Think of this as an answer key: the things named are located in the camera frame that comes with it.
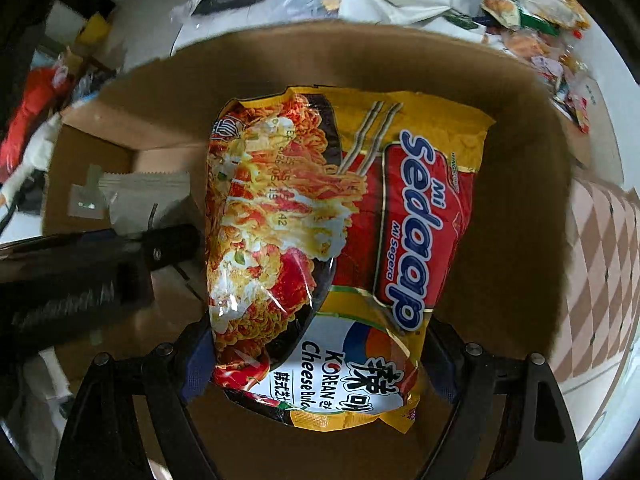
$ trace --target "halal logo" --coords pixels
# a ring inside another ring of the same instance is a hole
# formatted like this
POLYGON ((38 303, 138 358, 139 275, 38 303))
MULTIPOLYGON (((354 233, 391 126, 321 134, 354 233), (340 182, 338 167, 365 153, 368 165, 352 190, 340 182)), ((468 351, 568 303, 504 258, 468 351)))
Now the halal logo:
POLYGON ((229 142, 233 139, 239 139, 243 131, 244 123, 242 121, 230 115, 225 115, 222 119, 213 123, 209 140, 226 140, 229 142))

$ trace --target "checkered pattern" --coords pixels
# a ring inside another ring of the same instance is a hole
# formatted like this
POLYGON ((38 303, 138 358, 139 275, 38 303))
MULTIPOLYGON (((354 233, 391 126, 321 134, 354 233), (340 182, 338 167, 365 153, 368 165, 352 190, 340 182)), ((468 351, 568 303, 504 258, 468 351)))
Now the checkered pattern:
POLYGON ((574 178, 563 322, 549 359, 559 383, 625 349, 640 290, 638 216, 623 191, 574 178))

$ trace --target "mi sedaap noodle package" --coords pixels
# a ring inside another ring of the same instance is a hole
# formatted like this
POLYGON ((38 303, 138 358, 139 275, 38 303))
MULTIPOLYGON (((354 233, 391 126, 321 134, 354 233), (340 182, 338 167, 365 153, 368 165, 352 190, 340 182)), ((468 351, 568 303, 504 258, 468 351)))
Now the mi sedaap noodle package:
POLYGON ((493 122, 416 92, 230 102, 207 159, 214 382, 297 427, 406 432, 493 122))

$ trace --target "yellow object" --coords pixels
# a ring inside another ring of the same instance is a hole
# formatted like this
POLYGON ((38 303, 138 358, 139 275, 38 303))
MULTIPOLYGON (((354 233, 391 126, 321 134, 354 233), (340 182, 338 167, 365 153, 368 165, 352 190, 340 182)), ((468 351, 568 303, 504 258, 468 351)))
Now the yellow object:
POLYGON ((111 24, 96 12, 80 30, 76 41, 85 46, 97 46, 105 40, 111 31, 111 24))
POLYGON ((406 432, 491 124, 407 91, 230 102, 207 161, 216 383, 300 428, 406 432))

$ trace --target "red cloth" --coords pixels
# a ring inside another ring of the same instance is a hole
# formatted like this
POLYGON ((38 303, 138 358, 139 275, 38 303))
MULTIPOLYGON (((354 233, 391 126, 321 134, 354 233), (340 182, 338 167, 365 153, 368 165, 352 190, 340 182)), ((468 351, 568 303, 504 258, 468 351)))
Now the red cloth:
POLYGON ((71 78, 66 78, 56 88, 52 83, 55 74, 55 68, 37 68, 27 75, 22 102, 0 145, 0 182, 5 182, 20 164, 22 153, 34 131, 33 121, 55 99, 69 92, 71 78))

